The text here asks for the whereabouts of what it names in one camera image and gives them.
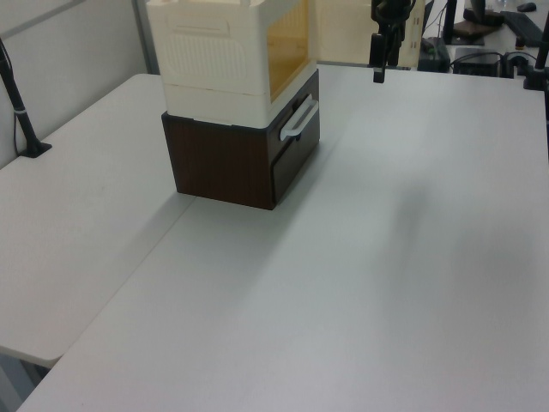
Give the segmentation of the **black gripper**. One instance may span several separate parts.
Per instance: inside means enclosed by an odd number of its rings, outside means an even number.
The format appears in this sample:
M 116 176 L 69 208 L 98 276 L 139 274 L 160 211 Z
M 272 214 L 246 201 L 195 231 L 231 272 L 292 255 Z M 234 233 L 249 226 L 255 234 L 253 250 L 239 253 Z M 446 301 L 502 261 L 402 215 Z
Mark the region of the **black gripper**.
M 378 25 L 378 33 L 371 36 L 369 65 L 373 68 L 373 81 L 384 83 L 385 38 L 387 39 L 387 65 L 396 66 L 404 40 L 406 22 L 415 6 L 411 0 L 379 0 L 371 2 L 371 19 Z

